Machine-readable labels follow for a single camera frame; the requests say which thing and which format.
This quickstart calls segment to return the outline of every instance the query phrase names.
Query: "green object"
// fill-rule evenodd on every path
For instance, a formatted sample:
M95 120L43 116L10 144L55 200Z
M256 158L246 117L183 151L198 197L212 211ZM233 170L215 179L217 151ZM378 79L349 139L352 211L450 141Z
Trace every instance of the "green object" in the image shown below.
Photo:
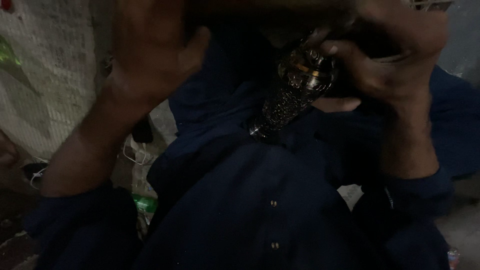
M14 66L21 66L22 63L15 56L12 47L8 41L0 36L0 63L1 64L12 64Z
M144 197L138 194L132 194L137 209L146 213L155 213L158 202L154 198Z

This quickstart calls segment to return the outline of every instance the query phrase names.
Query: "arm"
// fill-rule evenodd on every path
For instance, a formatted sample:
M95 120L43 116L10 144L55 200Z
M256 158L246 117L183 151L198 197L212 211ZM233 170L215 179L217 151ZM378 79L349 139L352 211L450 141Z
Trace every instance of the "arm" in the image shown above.
M181 0L117 2L112 75L54 155L42 181L43 196L73 196L107 181L133 126L201 68L210 33L200 28L183 46Z
M388 108L379 177L362 189L353 216L394 269L448 269L448 245L433 218L445 214L453 189L431 138L429 80L447 40L446 15L417 12L397 0L367 0L362 16L380 24L403 49L370 59L354 43L326 41L364 94Z
M118 0L113 72L89 114L54 155L38 207L24 220L38 269L131 269L141 242L132 197L108 181L133 126L200 69L202 28L183 46L181 0Z

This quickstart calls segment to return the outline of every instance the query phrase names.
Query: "shirt sleeve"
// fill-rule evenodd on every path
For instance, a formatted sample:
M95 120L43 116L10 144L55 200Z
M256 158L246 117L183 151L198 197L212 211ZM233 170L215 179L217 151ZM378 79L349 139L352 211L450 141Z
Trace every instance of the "shirt sleeve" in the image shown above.
M65 198L41 198L24 220L38 240L37 269L129 269L141 241L130 194L111 182Z
M353 209L357 225L393 269L448 270L448 244L433 219L446 214L453 196L444 169L415 180L384 177L365 189Z
M452 181L444 169L422 179L404 180L386 177L384 190L391 209L413 218L447 214L454 191Z

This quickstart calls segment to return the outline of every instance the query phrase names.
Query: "bottle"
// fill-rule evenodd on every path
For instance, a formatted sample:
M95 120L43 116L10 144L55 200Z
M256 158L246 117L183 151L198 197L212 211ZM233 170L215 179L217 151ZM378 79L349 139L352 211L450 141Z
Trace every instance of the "bottle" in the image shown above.
M132 194L132 197L139 211L155 213L155 210L158 206L158 201L156 199L144 197L138 194Z
M310 103L330 90L338 68L335 59L308 48L305 38L279 61L277 72L262 113L249 124L250 135L258 141L286 126Z

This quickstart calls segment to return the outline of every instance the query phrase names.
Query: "fingernail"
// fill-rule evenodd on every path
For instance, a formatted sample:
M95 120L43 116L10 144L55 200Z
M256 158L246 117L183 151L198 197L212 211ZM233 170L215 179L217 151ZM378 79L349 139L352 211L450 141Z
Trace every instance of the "fingernail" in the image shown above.
M335 46L335 45L333 45L333 46L331 47L331 49L328 51L328 54L329 54L329 55L334 55L334 54L336 54L336 52L338 52L338 47Z

